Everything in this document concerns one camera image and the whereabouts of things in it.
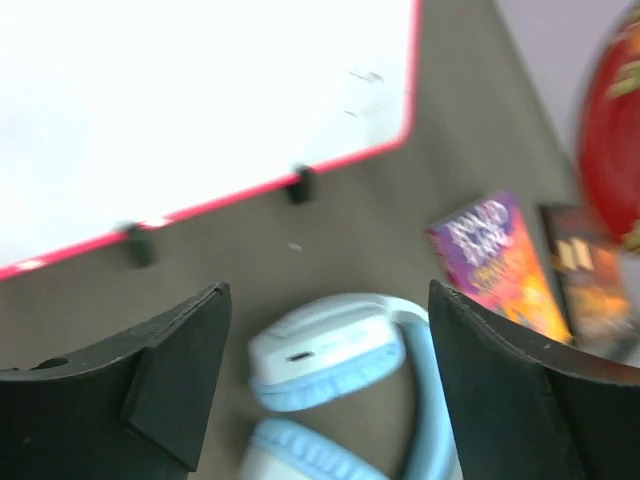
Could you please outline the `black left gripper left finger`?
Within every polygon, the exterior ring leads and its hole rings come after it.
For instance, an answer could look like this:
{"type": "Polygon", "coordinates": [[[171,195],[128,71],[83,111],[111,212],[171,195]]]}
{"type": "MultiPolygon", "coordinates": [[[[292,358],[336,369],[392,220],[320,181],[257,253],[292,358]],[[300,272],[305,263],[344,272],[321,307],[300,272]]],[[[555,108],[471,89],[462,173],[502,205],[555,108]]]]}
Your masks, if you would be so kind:
{"type": "Polygon", "coordinates": [[[3,370],[2,477],[188,477],[230,323],[230,288],[218,283],[80,350],[3,370]]]}

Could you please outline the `black whiteboard stand foot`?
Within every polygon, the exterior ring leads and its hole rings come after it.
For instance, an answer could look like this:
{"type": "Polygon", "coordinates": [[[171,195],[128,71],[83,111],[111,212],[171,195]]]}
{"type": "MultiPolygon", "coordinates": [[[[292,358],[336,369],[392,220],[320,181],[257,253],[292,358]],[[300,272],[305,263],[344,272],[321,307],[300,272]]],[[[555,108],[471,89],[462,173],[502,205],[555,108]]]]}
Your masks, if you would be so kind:
{"type": "Polygon", "coordinates": [[[286,187],[289,201],[293,205],[309,203],[315,198],[316,173],[309,166],[301,166],[295,171],[296,178],[286,187]]]}
{"type": "Polygon", "coordinates": [[[158,252],[152,230],[142,223],[127,223],[118,228],[122,249],[134,268],[146,268],[158,263],[158,252]]]}

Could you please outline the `black whiteboard stand foot left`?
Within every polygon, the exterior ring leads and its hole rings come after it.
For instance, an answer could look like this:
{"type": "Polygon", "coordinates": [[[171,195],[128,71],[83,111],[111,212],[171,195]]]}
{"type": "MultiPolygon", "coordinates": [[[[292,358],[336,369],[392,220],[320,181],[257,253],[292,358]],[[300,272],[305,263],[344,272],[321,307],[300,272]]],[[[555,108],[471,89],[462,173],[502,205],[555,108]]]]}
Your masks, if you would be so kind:
{"type": "Polygon", "coordinates": [[[158,252],[152,230],[142,223],[127,223],[118,228],[122,249],[134,268],[146,268],[158,263],[158,252]]]}

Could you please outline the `pink framed whiteboard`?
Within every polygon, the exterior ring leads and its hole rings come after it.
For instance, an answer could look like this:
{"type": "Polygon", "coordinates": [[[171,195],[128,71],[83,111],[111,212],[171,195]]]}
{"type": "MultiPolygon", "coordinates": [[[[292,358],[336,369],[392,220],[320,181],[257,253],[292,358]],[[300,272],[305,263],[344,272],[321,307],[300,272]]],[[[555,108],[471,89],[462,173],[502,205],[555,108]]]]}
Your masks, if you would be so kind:
{"type": "Polygon", "coordinates": [[[5,1],[1,275],[401,146],[418,1],[5,1]]]}

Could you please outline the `light blue headphones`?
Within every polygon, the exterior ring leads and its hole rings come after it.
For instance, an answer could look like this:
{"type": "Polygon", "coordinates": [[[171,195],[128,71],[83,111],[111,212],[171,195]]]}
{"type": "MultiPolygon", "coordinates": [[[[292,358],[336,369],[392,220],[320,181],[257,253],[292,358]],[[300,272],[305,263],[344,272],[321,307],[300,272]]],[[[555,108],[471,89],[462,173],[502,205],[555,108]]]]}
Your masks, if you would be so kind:
{"type": "Polygon", "coordinates": [[[453,478],[456,446],[429,314],[422,306],[378,293],[323,297],[254,337],[248,354],[249,386],[275,415],[256,425],[240,478],[383,478],[365,460],[284,415],[364,389],[394,373],[406,359],[412,362],[417,408],[403,476],[453,478]]]}

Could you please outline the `purple Roald Dahl book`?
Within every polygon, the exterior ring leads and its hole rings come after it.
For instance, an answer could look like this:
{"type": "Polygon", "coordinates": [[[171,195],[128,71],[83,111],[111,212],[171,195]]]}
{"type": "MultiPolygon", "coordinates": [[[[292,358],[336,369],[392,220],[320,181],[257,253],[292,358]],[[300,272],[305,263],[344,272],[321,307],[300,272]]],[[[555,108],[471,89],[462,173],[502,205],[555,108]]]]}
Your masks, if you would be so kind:
{"type": "Polygon", "coordinates": [[[512,193],[482,197],[426,233],[457,290],[552,340],[572,341],[512,193]]]}

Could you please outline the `dark brown book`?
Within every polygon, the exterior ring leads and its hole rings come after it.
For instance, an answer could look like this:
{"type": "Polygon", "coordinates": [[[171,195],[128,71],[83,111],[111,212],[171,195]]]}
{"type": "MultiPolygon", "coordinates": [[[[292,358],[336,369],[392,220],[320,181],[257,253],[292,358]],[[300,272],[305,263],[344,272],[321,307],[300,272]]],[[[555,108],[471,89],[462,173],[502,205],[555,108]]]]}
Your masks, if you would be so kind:
{"type": "Polygon", "coordinates": [[[563,311],[579,345],[634,338],[639,316],[623,285],[614,246],[585,207],[540,206],[563,311]]]}

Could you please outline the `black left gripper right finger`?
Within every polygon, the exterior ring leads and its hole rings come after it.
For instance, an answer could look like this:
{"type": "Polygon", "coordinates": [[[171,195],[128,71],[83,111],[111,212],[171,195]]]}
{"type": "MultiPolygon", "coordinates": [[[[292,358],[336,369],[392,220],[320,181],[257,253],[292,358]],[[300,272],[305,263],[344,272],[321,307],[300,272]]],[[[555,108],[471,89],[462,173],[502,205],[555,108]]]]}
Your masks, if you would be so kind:
{"type": "Polygon", "coordinates": [[[636,479],[639,370],[433,280],[428,313],[466,479],[636,479]]]}

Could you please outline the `red floral plate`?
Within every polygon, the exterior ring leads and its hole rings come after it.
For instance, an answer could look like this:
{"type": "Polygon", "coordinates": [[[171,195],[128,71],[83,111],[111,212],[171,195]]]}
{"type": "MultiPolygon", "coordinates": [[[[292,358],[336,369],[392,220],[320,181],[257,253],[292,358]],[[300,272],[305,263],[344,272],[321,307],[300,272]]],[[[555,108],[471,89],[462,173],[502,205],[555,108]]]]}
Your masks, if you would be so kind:
{"type": "Polygon", "coordinates": [[[612,32],[578,123],[576,160],[585,202],[614,244],[639,252],[639,3],[612,32]]]}

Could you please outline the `black whiteboard stand foot right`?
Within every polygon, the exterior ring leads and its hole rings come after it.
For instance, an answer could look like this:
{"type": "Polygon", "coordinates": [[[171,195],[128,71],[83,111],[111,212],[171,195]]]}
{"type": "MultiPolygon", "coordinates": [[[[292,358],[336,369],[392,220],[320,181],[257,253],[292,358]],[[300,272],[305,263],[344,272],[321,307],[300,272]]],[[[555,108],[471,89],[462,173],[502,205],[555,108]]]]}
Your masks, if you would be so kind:
{"type": "Polygon", "coordinates": [[[296,178],[286,187],[289,201],[293,205],[309,203],[315,198],[316,173],[309,166],[301,166],[295,171],[296,178]]]}

